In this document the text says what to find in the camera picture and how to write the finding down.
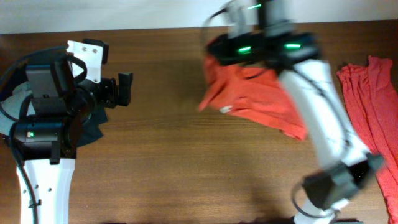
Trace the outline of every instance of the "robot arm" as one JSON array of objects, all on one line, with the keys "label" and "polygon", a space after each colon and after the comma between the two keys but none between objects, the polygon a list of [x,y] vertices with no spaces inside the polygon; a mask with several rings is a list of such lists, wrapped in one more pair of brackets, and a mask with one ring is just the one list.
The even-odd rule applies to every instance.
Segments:
[{"label": "robot arm", "polygon": [[0,133],[9,135],[17,162],[23,224],[68,223],[69,190],[84,125],[94,111],[130,103],[132,73],[120,73],[119,86],[114,78],[101,78],[106,43],[85,39],[68,46],[69,54],[35,54],[16,69],[13,75],[29,82],[1,105],[5,125]]},{"label": "robot arm", "polygon": [[[262,62],[278,72],[305,120],[322,168],[294,188],[292,201],[300,212],[294,223],[329,224],[380,169],[383,159],[371,155],[353,129],[333,85],[330,66],[319,59],[315,36],[294,34],[292,24],[284,18],[282,0],[251,4],[243,8],[255,9],[260,32],[221,35],[207,50],[221,65]],[[231,10],[224,11],[234,15]],[[308,196],[303,208],[294,199],[301,188]]]},{"label": "robot arm", "polygon": [[305,120],[323,169],[302,184],[309,200],[294,223],[329,224],[380,168],[382,158],[370,155],[353,129],[328,63],[307,60],[295,64],[294,71],[280,74],[280,81]]}]

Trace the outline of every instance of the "wood grain surface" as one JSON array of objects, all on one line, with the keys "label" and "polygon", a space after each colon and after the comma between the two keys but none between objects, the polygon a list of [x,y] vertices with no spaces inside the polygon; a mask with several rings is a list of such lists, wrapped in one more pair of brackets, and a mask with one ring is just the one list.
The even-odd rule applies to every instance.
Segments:
[{"label": "wood grain surface", "polygon": [[[333,77],[367,56],[398,62],[398,22],[299,24],[319,36]],[[209,38],[225,32],[209,30]],[[67,40],[110,44],[103,76],[135,73],[128,108],[107,110],[105,137],[79,148],[70,223],[238,223],[291,217],[292,186],[318,170],[310,140],[299,142],[252,121],[197,108],[206,84],[199,29],[111,30],[0,35],[0,71],[24,54]],[[392,82],[398,87],[398,66]],[[16,165],[0,145],[0,223],[19,222]],[[376,181],[341,214],[387,223]]]}]

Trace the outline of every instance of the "red cloth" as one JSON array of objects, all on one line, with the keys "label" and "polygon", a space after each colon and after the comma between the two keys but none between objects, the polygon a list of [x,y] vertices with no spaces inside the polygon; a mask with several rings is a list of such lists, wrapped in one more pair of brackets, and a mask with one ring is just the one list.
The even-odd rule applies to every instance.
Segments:
[{"label": "red cloth", "polygon": [[293,138],[305,138],[304,123],[280,87],[275,71],[221,66],[209,55],[205,58],[205,74],[209,89],[200,110],[210,105],[224,113],[282,130]]},{"label": "red cloth", "polygon": [[369,57],[369,66],[348,65],[338,72],[354,129],[386,169],[377,175],[389,223],[398,223],[398,95],[390,81],[392,60]]}]

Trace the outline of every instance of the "white wall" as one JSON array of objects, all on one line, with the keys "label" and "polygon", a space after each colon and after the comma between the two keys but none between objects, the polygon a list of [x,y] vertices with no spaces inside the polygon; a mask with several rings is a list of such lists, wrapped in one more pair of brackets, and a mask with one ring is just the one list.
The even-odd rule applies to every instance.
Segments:
[{"label": "white wall", "polygon": [[[227,1],[0,0],[0,34],[200,27]],[[295,22],[398,19],[398,0],[286,0],[286,6]]]}]

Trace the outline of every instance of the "black cable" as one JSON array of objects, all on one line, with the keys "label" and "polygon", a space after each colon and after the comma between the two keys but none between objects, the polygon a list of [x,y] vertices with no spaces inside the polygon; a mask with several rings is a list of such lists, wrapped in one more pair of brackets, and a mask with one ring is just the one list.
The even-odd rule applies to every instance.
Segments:
[{"label": "black cable", "polygon": [[302,210],[300,208],[300,206],[297,204],[296,202],[296,194],[297,192],[299,192],[299,190],[302,188],[302,183],[298,183],[296,184],[293,189],[292,189],[292,193],[290,195],[290,198],[292,200],[293,206],[297,209],[298,212],[300,212],[301,214],[305,215],[306,217],[310,217],[310,218],[331,218],[332,216],[335,216],[333,220],[335,220],[336,216],[337,216],[337,211],[333,210],[333,212],[329,215],[324,215],[324,216],[320,216],[320,215],[311,215],[307,212],[305,212],[304,210]]},{"label": "black cable", "polygon": [[33,99],[33,95],[30,94],[27,96],[21,104],[21,108],[19,109],[19,119],[26,118],[27,113],[29,111],[30,101]]},{"label": "black cable", "polygon": [[27,186],[27,191],[29,193],[29,197],[30,197],[30,201],[31,201],[29,208],[31,208],[32,212],[33,212],[33,224],[39,224],[39,214],[37,212],[37,206],[39,204],[36,201],[36,196],[33,191],[33,187],[29,180],[29,177],[27,176],[26,171],[24,169],[24,165],[22,163],[21,156],[19,155],[17,149],[14,147],[14,143],[12,140],[12,136],[14,135],[14,130],[15,130],[15,125],[11,128],[10,133],[9,133],[9,136],[10,136],[9,146],[11,149],[12,156],[13,156],[13,158],[17,164],[17,167],[19,169],[19,172],[21,172],[22,178],[24,179],[24,182]]},{"label": "black cable", "polygon": [[17,122],[18,119],[15,119],[13,116],[11,116],[7,111],[2,107],[2,104],[0,103],[0,112],[8,119],[10,119],[13,122]]},{"label": "black cable", "polygon": [[338,110],[335,106],[333,106],[333,102],[331,101],[331,99],[325,94],[325,91],[323,89],[321,89],[319,86],[317,86],[317,84],[315,84],[315,81],[311,80],[309,77],[307,77],[306,75],[298,72],[297,70],[294,70],[295,73],[297,73],[301,78],[303,78],[305,81],[308,82],[308,84],[310,84],[312,87],[314,87],[314,89],[316,89],[319,93],[320,96],[324,97],[324,99],[326,100],[326,102],[329,104],[329,107],[331,108],[331,110],[333,111],[334,114],[336,114],[337,120],[339,122],[339,125],[341,127],[341,130],[343,132],[343,139],[344,139],[344,148],[343,148],[343,152],[341,153],[341,158],[344,158],[345,156],[347,156],[347,154],[349,153],[348,148],[351,145],[351,141],[349,140],[349,134],[348,134],[348,129],[346,128],[343,119],[341,118],[341,116],[338,113]]},{"label": "black cable", "polygon": [[255,74],[255,75],[253,75],[253,76],[250,76],[250,77],[245,77],[244,79],[245,79],[245,80],[250,80],[250,79],[253,79],[253,78],[257,78],[257,77],[261,76],[262,74],[264,74],[266,71],[267,71],[267,70],[264,69],[264,70],[258,72],[257,74]]},{"label": "black cable", "polygon": [[20,59],[16,60],[12,65],[10,65],[10,67],[8,67],[8,69],[3,73],[3,75],[0,77],[0,92],[2,92],[2,89],[5,87],[6,83],[9,80],[9,78],[12,75],[12,71],[24,60],[27,60],[35,55],[38,54],[42,54],[42,53],[46,53],[49,51],[53,51],[53,50],[62,50],[62,49],[67,49],[67,46],[58,46],[58,47],[50,47],[47,49],[43,49],[43,50],[38,50],[36,52],[32,52],[30,54],[27,54],[23,57],[21,57]]},{"label": "black cable", "polygon": [[212,16],[210,16],[210,17],[203,23],[202,28],[201,28],[201,31],[200,31],[200,43],[201,43],[201,46],[205,47],[205,46],[207,45],[207,38],[206,38],[206,36],[207,36],[207,29],[208,29],[208,26],[210,25],[211,20],[212,20],[214,17],[216,17],[216,16],[218,16],[218,15],[224,13],[224,12],[227,12],[227,9],[226,9],[226,8],[224,8],[224,9],[222,9],[222,10],[220,10],[220,11],[214,13]]},{"label": "black cable", "polygon": [[77,65],[81,69],[83,69],[83,71],[74,78],[77,83],[81,83],[87,77],[87,66],[86,66],[86,63],[84,61],[82,61],[81,59],[76,58],[73,55],[67,55],[67,60],[68,60],[68,62],[74,63],[75,65]]}]

